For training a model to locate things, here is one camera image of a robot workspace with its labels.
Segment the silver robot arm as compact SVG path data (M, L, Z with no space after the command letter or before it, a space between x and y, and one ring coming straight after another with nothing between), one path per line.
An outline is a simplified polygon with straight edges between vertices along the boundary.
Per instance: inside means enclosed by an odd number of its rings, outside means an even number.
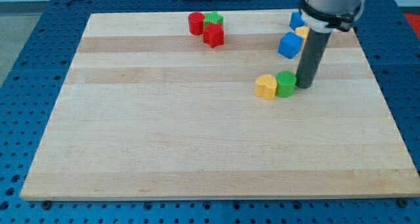
M361 17L366 0L300 0L299 12L315 32L347 32Z

